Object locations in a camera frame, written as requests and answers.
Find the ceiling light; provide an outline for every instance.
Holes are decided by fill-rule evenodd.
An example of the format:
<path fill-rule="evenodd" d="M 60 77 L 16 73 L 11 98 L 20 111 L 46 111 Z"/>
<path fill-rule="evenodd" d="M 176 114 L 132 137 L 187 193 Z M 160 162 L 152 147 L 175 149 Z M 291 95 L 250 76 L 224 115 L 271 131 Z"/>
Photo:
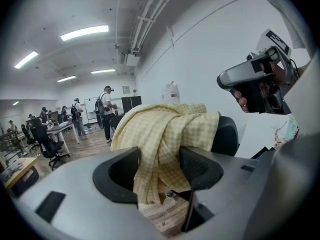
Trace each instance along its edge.
<path fill-rule="evenodd" d="M 97 73 L 104 73 L 104 72 L 114 72 L 115 69 L 105 69 L 105 70 L 98 70 L 98 71 L 91 71 L 91 74 L 97 74 Z"/>
<path fill-rule="evenodd" d="M 89 34 L 94 34 L 94 33 L 101 33 L 101 32 L 109 32 L 109 27 L 108 25 L 103 25 L 103 26 L 93 26 L 93 27 L 87 27 L 83 29 L 79 29 L 73 32 L 70 32 L 68 34 L 64 34 L 61 37 L 63 41 L 67 41 L 72 38 L 77 38 L 81 37 L 84 35 L 89 35 Z"/>
<path fill-rule="evenodd" d="M 73 79 L 73 78 L 76 78 L 76 76 L 75 76 L 75 75 L 72 75 L 72 76 L 69 76 L 69 77 L 60 79 L 60 80 L 58 80 L 57 82 L 60 83 L 60 82 L 67 81 L 67 80 L 70 80 L 70 79 Z"/>
<path fill-rule="evenodd" d="M 27 57 L 25 57 L 23 60 L 21 60 L 17 65 L 15 65 L 14 67 L 16 69 L 20 69 L 24 64 L 26 64 L 28 61 L 30 61 L 32 58 L 34 58 L 35 56 L 37 56 L 38 53 L 36 53 L 35 51 L 31 52 Z"/>

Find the wooden desk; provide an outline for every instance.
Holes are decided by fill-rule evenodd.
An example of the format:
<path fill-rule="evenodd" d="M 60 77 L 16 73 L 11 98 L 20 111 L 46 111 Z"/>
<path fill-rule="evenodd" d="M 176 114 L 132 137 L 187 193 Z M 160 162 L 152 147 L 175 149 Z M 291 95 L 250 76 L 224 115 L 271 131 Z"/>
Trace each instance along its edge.
<path fill-rule="evenodd" d="M 23 177 L 25 175 L 25 173 L 36 163 L 37 159 L 38 159 L 37 157 L 25 157 L 25 158 L 21 157 L 21 158 L 19 158 L 17 160 L 17 162 L 24 160 L 24 162 L 22 163 L 23 168 L 12 174 L 11 178 L 6 183 L 4 183 L 4 188 L 6 190 L 10 190 L 17 183 L 17 181 L 21 177 Z"/>

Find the finger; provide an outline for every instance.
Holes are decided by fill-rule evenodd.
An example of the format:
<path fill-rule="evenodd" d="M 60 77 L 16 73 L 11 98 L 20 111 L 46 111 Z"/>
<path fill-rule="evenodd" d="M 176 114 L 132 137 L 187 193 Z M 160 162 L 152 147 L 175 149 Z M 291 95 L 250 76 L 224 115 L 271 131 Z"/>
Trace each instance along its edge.
<path fill-rule="evenodd" d="M 241 92 L 240 91 L 238 91 L 238 90 L 236 90 L 235 92 L 234 92 L 234 97 L 236 97 L 237 99 L 240 99 L 241 98 Z"/>
<path fill-rule="evenodd" d="M 246 106 L 243 106 L 243 107 L 242 107 L 242 110 L 243 110 L 243 112 L 246 112 L 246 113 L 249 112 L 249 110 L 248 110 L 248 108 L 247 108 Z"/>
<path fill-rule="evenodd" d="M 245 97 L 242 97 L 242 98 L 239 99 L 239 104 L 240 104 L 241 107 L 246 105 L 247 102 L 248 102 L 248 100 Z"/>
<path fill-rule="evenodd" d="M 262 63 L 260 63 L 260 67 L 261 67 L 262 71 L 265 72 L 265 66 Z"/>

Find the person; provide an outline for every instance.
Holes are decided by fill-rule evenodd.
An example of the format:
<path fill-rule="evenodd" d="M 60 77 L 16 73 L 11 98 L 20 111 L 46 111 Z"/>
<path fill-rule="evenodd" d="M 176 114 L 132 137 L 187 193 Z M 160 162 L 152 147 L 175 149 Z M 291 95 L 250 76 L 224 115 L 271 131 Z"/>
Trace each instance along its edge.
<path fill-rule="evenodd" d="M 273 63 L 271 61 L 269 61 L 269 63 L 270 63 L 272 72 L 274 73 L 274 76 L 275 76 L 274 80 L 275 80 L 276 84 L 281 85 L 284 82 L 285 77 L 286 77 L 285 71 L 280 66 L 278 66 L 277 64 L 275 64 L 275 63 Z M 300 76 L 306 71 L 308 65 L 309 65 L 309 63 L 298 68 L 298 73 L 300 74 Z M 265 67 L 264 67 L 264 65 L 262 63 L 260 63 L 260 67 L 261 67 L 262 71 L 265 71 Z M 296 83 L 296 80 L 293 77 L 289 87 L 291 88 L 295 83 Z M 269 85 L 265 85 L 266 93 L 269 92 L 269 88 L 270 88 Z M 247 103 L 248 103 L 247 98 L 246 97 L 242 97 L 241 92 L 238 91 L 238 90 L 234 91 L 233 96 L 237 100 L 237 102 L 240 105 L 240 107 L 242 108 L 242 110 L 244 112 L 248 113 L 249 111 L 248 111 L 248 108 L 247 108 Z"/>
<path fill-rule="evenodd" d="M 48 111 L 48 115 L 47 115 L 47 116 L 48 116 L 48 119 L 51 120 L 51 121 L 53 121 L 54 119 L 52 118 L 51 114 L 52 114 L 52 111 L 49 110 L 49 111 Z"/>
<path fill-rule="evenodd" d="M 31 119 L 34 119 L 36 118 L 35 116 L 33 116 L 32 114 L 29 114 L 28 118 L 31 120 Z M 26 129 L 29 131 L 29 129 L 32 127 L 32 123 L 31 121 L 26 125 Z"/>
<path fill-rule="evenodd" d="M 111 87 L 107 85 L 104 88 L 104 92 L 100 94 L 99 98 L 103 104 L 104 107 L 104 113 L 102 115 L 102 123 L 104 126 L 104 135 L 107 143 L 110 143 L 112 139 L 110 138 L 110 119 L 115 116 L 115 114 L 112 113 L 112 109 L 116 109 L 116 105 L 111 104 Z"/>
<path fill-rule="evenodd" d="M 74 102 L 72 103 L 72 107 L 74 107 L 76 109 L 76 112 L 75 112 L 76 115 L 75 115 L 75 118 L 72 118 L 72 121 L 73 121 L 73 124 L 76 125 L 76 128 L 78 130 L 78 135 L 79 136 L 86 135 L 83 119 L 82 119 L 82 116 L 81 116 L 81 114 L 82 114 L 82 112 L 84 110 L 81 107 L 78 98 L 74 99 Z"/>
<path fill-rule="evenodd" d="M 66 106 L 63 106 L 62 107 L 62 111 L 61 111 L 61 119 L 62 119 L 62 122 L 67 122 L 68 121 L 68 114 L 67 114 L 67 107 Z"/>
<path fill-rule="evenodd" d="M 10 130 L 13 132 L 13 131 L 16 131 L 18 132 L 18 128 L 16 127 L 16 125 L 14 124 L 14 122 L 12 120 L 9 121 L 10 123 Z"/>
<path fill-rule="evenodd" d="M 47 108 L 43 106 L 41 109 L 41 113 L 39 115 L 42 125 L 45 126 L 46 128 L 48 128 L 47 125 L 49 124 L 48 115 L 46 114 L 47 112 L 48 112 Z"/>

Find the poster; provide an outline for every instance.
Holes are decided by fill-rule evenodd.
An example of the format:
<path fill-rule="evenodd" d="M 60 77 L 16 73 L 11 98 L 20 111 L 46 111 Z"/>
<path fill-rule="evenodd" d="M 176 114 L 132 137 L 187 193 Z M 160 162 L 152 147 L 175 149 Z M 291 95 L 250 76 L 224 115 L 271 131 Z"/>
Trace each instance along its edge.
<path fill-rule="evenodd" d="M 130 94 L 129 86 L 122 86 L 123 94 Z"/>

